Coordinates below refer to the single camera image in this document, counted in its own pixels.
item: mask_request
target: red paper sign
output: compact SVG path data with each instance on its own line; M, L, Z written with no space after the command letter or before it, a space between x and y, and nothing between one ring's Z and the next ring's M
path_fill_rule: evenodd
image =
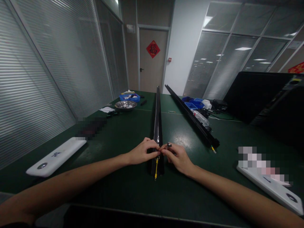
M152 41L146 49L152 58L154 58L161 51L155 41Z
M303 73L304 72L304 62L300 63L288 70L288 73Z

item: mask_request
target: yellow cable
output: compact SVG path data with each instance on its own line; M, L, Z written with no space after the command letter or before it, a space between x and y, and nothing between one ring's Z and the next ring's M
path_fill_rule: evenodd
M156 181L156 178L157 178L157 164L158 164L158 158L156 159L156 170L155 170L155 176L154 176L155 181Z

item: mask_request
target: hand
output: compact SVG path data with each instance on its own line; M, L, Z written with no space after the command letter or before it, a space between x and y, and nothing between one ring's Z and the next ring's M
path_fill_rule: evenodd
M144 138L144 140L137 147L135 147L129 153L126 153L128 156L129 164L140 164L161 154L159 151L147 154L147 149L149 148L155 148L156 150L160 149L159 145L154 140Z
M167 148L167 144L163 145L159 150L167 156L168 162L173 163L178 171L189 176L195 169L195 165L190 161L184 147L172 143L172 147L165 148Z

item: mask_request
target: person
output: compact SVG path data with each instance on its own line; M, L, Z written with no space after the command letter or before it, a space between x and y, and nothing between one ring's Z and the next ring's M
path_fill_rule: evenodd
M157 151L147 154L147 150ZM278 203L229 179L208 172L189 159L184 147L172 143L160 147L144 140L133 150L114 158L85 165L32 186L0 205L0 226L30 227L43 214L127 165L135 165L164 154L178 171L210 189L258 227L304 227L304 220Z

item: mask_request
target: white power bank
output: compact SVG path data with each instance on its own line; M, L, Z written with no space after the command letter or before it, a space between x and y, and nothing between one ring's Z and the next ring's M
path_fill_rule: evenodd
M300 197L298 197L292 191L288 190L270 177L251 172L239 166L237 166L237 170L259 186L282 206L286 207L297 215L304 215L302 201Z
M76 137L70 138L39 162L34 164L26 171L26 173L31 176L50 176L85 143L86 140L81 140Z

